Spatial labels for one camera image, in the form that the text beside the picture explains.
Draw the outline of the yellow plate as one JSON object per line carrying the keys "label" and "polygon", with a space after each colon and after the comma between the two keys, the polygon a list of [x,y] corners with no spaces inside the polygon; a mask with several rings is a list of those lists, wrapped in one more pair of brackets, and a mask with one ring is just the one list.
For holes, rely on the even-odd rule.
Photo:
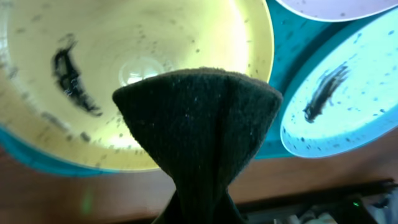
{"label": "yellow plate", "polygon": [[5,0],[1,134],[79,166],[156,170],[115,90],[200,67],[268,81],[273,59],[265,1]]}

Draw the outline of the white pink plate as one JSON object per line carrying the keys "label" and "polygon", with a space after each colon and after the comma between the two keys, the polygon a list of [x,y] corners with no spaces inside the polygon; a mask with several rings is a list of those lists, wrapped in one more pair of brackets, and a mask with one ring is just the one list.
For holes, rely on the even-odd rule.
{"label": "white pink plate", "polygon": [[397,0],[276,0],[306,19],[346,22],[373,16],[397,7]]}

